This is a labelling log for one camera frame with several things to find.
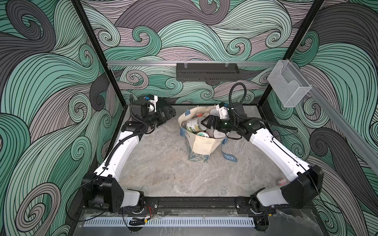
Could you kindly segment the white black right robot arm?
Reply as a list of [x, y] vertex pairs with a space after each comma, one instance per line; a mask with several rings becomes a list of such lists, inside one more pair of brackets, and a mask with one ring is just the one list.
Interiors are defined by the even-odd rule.
[[244, 117], [221, 119], [209, 115], [201, 124], [222, 133], [235, 131], [264, 152], [289, 181], [284, 186], [263, 189], [253, 194], [255, 209], [277, 205], [302, 208], [320, 194], [323, 170], [317, 165], [310, 165], [288, 150], [270, 133], [260, 119]]

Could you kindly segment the green label seed jar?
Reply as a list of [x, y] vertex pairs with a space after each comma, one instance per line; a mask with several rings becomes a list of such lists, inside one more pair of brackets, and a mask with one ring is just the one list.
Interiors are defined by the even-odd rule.
[[191, 133], [206, 131], [207, 127], [202, 124], [205, 117], [196, 117], [186, 121], [184, 128]]

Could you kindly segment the beige canvas tote bag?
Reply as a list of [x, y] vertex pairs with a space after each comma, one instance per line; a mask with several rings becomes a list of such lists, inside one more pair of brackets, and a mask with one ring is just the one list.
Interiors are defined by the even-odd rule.
[[186, 145], [188, 148], [188, 160], [193, 162], [207, 162], [211, 154], [215, 149], [225, 144], [228, 138], [224, 139], [213, 139], [206, 138], [196, 135], [196, 133], [191, 133], [184, 128], [187, 120], [196, 117], [208, 117], [209, 115], [218, 116], [215, 106], [207, 107], [194, 107], [187, 110], [178, 118], [178, 123], [180, 125], [180, 135], [186, 138]]

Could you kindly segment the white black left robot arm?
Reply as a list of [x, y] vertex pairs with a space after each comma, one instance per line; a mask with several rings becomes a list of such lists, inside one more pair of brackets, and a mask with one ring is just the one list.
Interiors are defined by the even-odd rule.
[[144, 209], [144, 194], [141, 191], [123, 189], [119, 184], [121, 172], [145, 134], [167, 123], [176, 116], [176, 110], [164, 99], [144, 96], [130, 104], [130, 120], [121, 128], [118, 141], [103, 163], [82, 180], [85, 207], [118, 213], [124, 208]]

